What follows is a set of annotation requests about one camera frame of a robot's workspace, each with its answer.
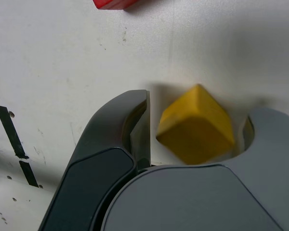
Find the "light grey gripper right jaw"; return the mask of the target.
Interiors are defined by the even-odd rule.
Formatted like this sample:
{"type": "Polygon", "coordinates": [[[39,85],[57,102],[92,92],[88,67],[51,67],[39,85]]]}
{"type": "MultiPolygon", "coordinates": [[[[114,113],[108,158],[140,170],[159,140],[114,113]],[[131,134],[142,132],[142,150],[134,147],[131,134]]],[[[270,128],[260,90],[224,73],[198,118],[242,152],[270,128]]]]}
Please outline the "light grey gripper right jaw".
{"type": "Polygon", "coordinates": [[[289,116],[256,108],[255,136],[235,158],[154,167],[111,202],[104,231],[289,231],[289,116]]]}

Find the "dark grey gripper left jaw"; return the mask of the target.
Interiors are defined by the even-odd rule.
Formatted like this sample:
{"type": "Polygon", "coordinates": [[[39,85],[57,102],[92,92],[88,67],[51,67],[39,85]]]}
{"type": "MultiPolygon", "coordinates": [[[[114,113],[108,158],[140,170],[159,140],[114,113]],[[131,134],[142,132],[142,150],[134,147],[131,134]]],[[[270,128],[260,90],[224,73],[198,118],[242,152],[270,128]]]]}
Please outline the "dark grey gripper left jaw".
{"type": "Polygon", "coordinates": [[[40,225],[98,231],[118,191],[150,166],[150,93],[130,90],[89,120],[40,225]]]}

